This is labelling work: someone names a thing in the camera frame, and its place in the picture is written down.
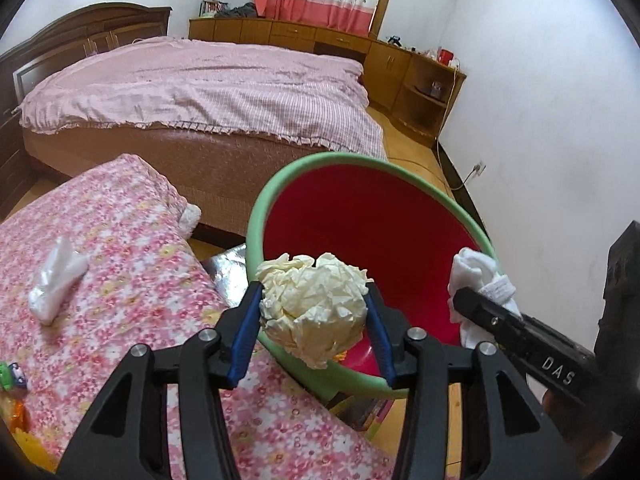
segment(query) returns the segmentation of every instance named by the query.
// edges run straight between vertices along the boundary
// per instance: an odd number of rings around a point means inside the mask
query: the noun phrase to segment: silver foil
[[[238,245],[202,263],[211,276],[216,291],[230,307],[240,304],[249,285],[244,263],[245,249],[245,244]]]

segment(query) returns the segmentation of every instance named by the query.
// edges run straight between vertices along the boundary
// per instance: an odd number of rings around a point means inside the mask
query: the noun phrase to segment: wooden floor
[[[389,119],[379,111],[374,110],[373,108],[368,108],[367,111],[384,130],[384,143],[389,161],[397,164],[398,166],[402,166],[406,170],[409,170],[418,176],[421,176],[424,180],[453,198],[449,186],[446,184],[444,175],[442,174],[442,170],[440,169],[436,157],[433,155],[431,149],[421,144],[420,139],[407,136],[400,132],[391,124]],[[10,216],[55,187],[56,184],[46,180],[45,178],[41,178],[24,195],[24,197],[22,197],[20,202],[18,202],[10,213]],[[189,245],[199,260],[205,260],[214,254],[222,252],[222,249],[199,240],[191,239],[189,240]],[[462,446],[460,388],[452,385],[449,397],[450,416],[447,475],[456,478],[460,471],[460,453]],[[396,400],[372,441],[373,444],[393,456],[398,452],[405,405],[406,402],[404,400]]]

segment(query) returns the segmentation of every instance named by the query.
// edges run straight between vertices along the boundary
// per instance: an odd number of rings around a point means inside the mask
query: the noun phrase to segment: pink bedspread
[[[33,433],[60,456],[111,371],[137,342],[181,344],[226,306],[180,237],[186,206],[168,181],[123,155],[69,181],[0,225],[0,359],[28,377]],[[50,328],[27,293],[58,235],[90,259]],[[392,460],[330,415],[258,343],[239,387],[224,392],[225,420],[244,479],[385,479]],[[176,391],[169,445],[184,478]]]
[[[362,65],[274,46],[151,38],[83,59],[40,82],[22,126],[129,124],[262,133],[386,159],[367,114]]]

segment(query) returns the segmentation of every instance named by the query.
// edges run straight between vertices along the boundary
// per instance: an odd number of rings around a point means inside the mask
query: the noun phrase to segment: crumpled paper ball
[[[287,253],[261,263],[256,278],[264,285],[260,302],[265,334],[309,368],[327,361],[362,339],[367,307],[367,271],[331,253],[315,261]]]

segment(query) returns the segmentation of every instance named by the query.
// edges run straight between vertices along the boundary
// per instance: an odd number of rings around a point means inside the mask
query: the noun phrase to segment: green bucket rim
[[[336,164],[352,164],[365,166],[377,170],[386,171],[412,184],[421,191],[430,195],[443,205],[464,226],[469,235],[478,244],[480,250],[495,258],[494,248],[489,238],[478,224],[449,196],[436,187],[429,184],[423,178],[397,166],[391,162],[378,160],[366,155],[356,153],[325,152],[308,155],[292,162],[276,173],[264,186],[258,199],[255,201],[249,218],[246,234],[246,273],[249,281],[255,278],[255,271],[264,261],[262,241],[264,225],[280,193],[300,175],[318,168],[333,166]],[[323,402],[328,402],[336,393],[359,397],[403,399],[407,396],[407,390],[392,390],[382,377],[370,376],[345,368],[338,363],[329,362],[324,370],[311,370],[301,360],[287,353],[281,346],[271,341],[264,332],[260,331],[258,340],[277,359],[282,367],[296,380],[305,385],[316,394]]]

